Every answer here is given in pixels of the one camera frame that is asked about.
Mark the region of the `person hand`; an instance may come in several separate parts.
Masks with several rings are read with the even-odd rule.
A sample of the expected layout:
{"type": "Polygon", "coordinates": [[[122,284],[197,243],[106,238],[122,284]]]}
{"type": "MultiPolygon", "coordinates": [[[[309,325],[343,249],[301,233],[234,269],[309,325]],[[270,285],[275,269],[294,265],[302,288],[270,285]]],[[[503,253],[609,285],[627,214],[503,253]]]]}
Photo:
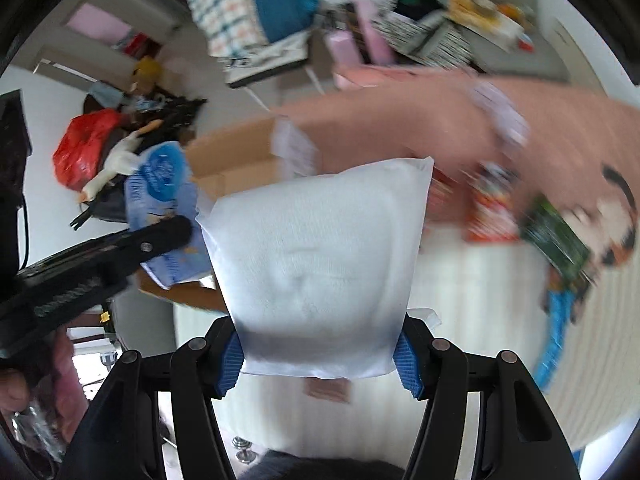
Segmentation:
{"type": "Polygon", "coordinates": [[[39,389],[30,388],[18,370],[1,372],[1,415],[5,419],[28,408],[34,396],[41,396],[56,416],[56,429],[66,443],[73,440],[89,407],[73,363],[74,345],[63,326],[55,332],[51,348],[53,370],[39,389]]]}

